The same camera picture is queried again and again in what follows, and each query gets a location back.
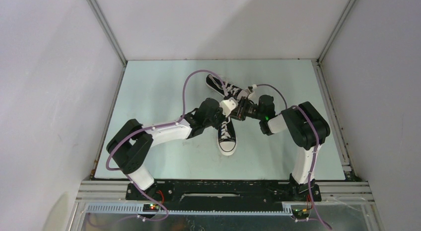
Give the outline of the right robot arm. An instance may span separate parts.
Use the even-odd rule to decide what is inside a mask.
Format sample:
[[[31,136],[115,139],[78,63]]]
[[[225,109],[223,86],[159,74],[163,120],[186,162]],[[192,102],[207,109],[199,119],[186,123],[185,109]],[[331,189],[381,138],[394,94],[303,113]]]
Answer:
[[[249,98],[240,99],[230,116],[239,121],[248,117],[257,119],[262,133],[267,136],[289,131],[299,149],[288,192],[294,200],[306,197],[309,193],[306,184],[314,180],[318,152],[331,132],[328,122],[315,107],[307,101],[276,114],[274,98],[262,95],[257,104]]]

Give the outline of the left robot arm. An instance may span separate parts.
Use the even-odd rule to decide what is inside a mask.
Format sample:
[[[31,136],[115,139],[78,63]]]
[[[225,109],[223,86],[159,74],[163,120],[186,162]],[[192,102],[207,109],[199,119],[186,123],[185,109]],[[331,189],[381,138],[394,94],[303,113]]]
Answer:
[[[145,165],[149,150],[166,142],[191,139],[208,127],[218,128],[229,114],[230,110],[223,103],[207,98],[198,108],[184,112],[174,122],[144,127],[136,119],[131,119],[108,143],[109,156],[105,167],[109,171],[122,172],[137,186],[144,199],[152,199],[157,186]]]

